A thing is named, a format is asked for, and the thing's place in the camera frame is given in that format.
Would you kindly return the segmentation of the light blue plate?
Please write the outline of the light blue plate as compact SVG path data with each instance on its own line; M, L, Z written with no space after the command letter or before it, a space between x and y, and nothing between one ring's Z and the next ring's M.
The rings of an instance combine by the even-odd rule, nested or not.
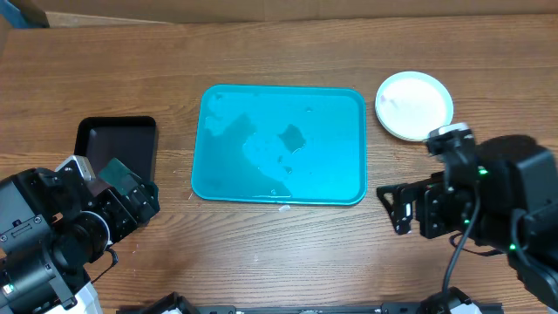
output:
M436 78L423 72L398 72L378 88L375 112L391 135L423 141L429 133L452 123L453 99Z

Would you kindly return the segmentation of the green and yellow sponge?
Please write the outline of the green and yellow sponge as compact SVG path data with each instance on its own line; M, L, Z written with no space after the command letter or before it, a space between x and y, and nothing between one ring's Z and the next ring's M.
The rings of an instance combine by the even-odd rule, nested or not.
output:
M139 177L117 158L112 158L100 170L99 178L119 196L129 195L139 185Z

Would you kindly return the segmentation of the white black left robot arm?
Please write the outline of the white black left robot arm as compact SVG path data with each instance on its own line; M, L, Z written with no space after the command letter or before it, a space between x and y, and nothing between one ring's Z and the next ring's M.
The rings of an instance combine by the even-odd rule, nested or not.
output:
M1 311L98 311L85 265L159 210L156 185L135 174L97 195L69 167L32 168L3 180Z

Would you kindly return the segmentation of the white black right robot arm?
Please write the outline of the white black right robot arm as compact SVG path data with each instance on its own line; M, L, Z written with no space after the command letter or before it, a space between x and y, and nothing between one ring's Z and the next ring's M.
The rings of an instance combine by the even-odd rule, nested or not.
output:
M449 235L457 253L467 240L502 254L525 289L557 308L557 166L552 152L527 135L476 143L465 131L432 136L441 172L376 189L395 232L411 221L427 239Z

